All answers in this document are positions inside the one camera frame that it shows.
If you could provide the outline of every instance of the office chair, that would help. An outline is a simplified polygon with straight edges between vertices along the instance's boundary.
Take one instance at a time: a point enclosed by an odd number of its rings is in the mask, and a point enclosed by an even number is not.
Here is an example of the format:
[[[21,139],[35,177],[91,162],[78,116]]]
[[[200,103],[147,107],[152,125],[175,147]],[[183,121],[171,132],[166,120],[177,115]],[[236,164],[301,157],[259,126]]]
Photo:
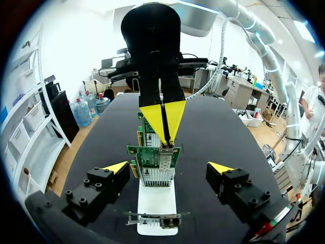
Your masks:
[[[205,93],[204,96],[215,97],[215,98],[224,98],[225,95],[227,95],[228,91],[229,91],[229,86],[226,87],[226,89],[222,92],[221,95],[217,95],[216,93]]]

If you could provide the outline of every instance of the hex bolt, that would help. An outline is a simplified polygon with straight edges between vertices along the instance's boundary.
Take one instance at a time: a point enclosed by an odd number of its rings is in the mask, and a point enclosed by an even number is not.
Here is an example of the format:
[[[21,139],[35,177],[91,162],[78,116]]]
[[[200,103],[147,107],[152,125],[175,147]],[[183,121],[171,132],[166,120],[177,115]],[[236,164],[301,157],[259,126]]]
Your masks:
[[[89,185],[90,185],[90,180],[88,180],[88,179],[84,179],[84,180],[83,180],[83,185],[84,185],[85,187],[89,186]]]
[[[66,197],[67,198],[72,198],[72,191],[71,190],[66,190]]]
[[[235,184],[235,190],[238,191],[242,188],[241,184]]]
[[[84,207],[88,205],[87,199],[85,197],[81,197],[79,199],[80,206]]]
[[[96,183],[95,188],[96,190],[100,190],[102,188],[102,183]]]
[[[51,202],[46,202],[46,203],[45,203],[45,206],[46,206],[46,207],[51,207],[51,206],[52,206],[52,203],[51,203]]]
[[[271,197],[271,192],[264,192],[263,199],[269,199]]]
[[[255,198],[252,198],[249,200],[249,205],[251,205],[252,207],[255,207],[258,204],[258,200]]]

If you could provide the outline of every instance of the white shirt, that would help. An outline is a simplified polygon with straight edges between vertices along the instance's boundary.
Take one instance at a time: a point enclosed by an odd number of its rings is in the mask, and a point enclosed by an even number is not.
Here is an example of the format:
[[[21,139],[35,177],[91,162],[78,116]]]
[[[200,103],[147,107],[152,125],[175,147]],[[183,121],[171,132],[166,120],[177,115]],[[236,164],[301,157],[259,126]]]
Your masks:
[[[306,93],[303,95],[303,99],[308,104],[308,109],[312,110],[314,116],[310,119],[307,119],[306,113],[304,113],[303,117],[301,118],[300,122],[300,129],[302,133],[311,140],[316,132],[315,127],[319,126],[321,118],[325,113],[325,108],[323,104],[318,100],[318,95],[322,95],[325,99],[325,94],[322,92],[320,87],[318,86],[311,86],[308,88]]]

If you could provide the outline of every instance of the black table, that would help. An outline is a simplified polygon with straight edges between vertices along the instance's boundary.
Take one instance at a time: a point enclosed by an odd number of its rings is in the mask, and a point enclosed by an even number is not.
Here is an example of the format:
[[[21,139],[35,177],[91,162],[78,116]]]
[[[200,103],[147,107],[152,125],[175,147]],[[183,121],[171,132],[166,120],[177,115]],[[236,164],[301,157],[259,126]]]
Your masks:
[[[64,191],[74,189],[94,166],[106,167],[130,160],[126,145],[137,145],[138,95],[118,96],[98,119],[81,145],[70,168]],[[137,212],[139,179],[131,176],[114,205],[108,205],[87,227],[121,243],[241,243],[248,231],[229,206],[222,206],[205,180],[208,161],[241,167],[271,201],[281,197],[267,160],[232,109],[222,100],[197,97],[186,104],[176,146],[182,147],[175,175],[177,212],[190,212],[182,219],[178,234],[141,236],[137,225],[126,226],[127,216]]]

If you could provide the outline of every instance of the computer monitor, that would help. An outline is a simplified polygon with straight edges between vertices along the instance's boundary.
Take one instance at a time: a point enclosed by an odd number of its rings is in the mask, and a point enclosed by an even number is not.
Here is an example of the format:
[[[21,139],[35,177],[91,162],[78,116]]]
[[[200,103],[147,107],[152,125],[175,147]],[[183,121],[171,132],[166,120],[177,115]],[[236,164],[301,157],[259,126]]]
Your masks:
[[[113,66],[113,59],[109,58],[109,59],[104,59],[102,60],[102,68],[109,68]]]

